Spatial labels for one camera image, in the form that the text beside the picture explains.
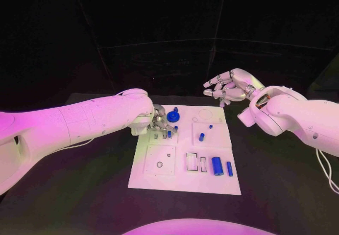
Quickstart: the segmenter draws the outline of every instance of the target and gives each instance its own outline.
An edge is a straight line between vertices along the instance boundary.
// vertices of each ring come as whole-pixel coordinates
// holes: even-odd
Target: table
[[[73,94],[68,104],[102,96]],[[218,105],[208,97],[151,98]],[[247,128],[237,118],[247,106],[226,107],[242,196],[128,188],[138,137],[126,128],[41,160],[0,204],[0,234],[115,235],[177,218],[224,220],[283,235],[337,234],[339,196],[315,149],[291,132],[273,137],[257,125]],[[328,156],[339,182],[339,161]]]

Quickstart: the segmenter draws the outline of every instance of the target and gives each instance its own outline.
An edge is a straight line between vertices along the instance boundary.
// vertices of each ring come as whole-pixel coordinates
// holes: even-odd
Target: robotic hand
[[[177,132],[148,92],[130,89],[122,93],[34,112],[0,112],[0,195],[47,155],[79,146],[70,145],[128,126],[135,136],[151,128]]]
[[[339,105],[327,100],[308,100],[286,87],[265,87],[244,70],[234,69],[213,78],[204,94],[221,98],[221,107],[246,98],[249,108],[239,114],[247,127],[256,123],[270,135],[292,131],[309,146],[339,157]]]

